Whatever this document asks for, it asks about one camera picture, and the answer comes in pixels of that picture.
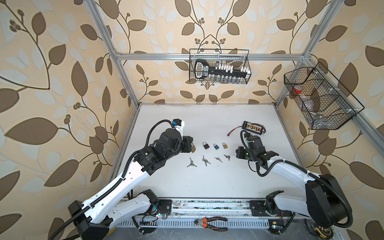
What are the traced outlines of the grey padlock keys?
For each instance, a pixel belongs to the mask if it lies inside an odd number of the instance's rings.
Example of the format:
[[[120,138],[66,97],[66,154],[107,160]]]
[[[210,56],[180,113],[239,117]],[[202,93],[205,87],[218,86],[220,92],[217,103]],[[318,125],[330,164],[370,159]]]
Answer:
[[[210,162],[204,156],[202,161],[205,163],[206,167],[208,166],[208,164],[210,164]]]

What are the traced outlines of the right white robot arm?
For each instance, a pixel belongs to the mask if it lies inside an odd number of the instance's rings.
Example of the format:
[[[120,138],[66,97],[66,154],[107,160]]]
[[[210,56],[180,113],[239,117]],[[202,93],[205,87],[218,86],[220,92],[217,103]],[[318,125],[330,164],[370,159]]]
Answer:
[[[330,174],[319,175],[282,158],[274,151],[266,151],[261,138],[241,130],[242,146],[237,158],[255,163],[252,170],[259,177],[275,173],[302,190],[301,195],[276,190],[266,196],[265,212],[275,216],[288,211],[312,218],[322,227],[349,228],[353,224],[353,210],[338,181]]]

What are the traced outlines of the black padlock keys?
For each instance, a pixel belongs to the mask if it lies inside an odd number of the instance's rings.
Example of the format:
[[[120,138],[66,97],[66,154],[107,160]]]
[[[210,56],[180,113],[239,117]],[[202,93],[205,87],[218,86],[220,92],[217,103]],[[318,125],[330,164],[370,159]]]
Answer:
[[[188,167],[197,167],[197,165],[194,164],[194,161],[191,158]]]

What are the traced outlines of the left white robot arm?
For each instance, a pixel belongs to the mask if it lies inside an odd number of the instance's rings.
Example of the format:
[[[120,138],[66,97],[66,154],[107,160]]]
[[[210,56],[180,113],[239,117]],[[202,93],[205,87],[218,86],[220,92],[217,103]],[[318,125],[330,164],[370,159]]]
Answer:
[[[146,139],[145,146],[129,156],[123,172],[106,187],[84,202],[75,201],[69,206],[71,218],[49,236],[50,240],[70,224],[74,224],[78,232],[73,240],[102,240],[120,222],[150,213],[158,205],[159,199],[152,190],[143,191],[124,203],[121,200],[140,182],[164,167],[167,160],[192,151],[193,138],[183,135],[184,121],[174,119],[165,120],[165,123],[171,127],[152,144]]]

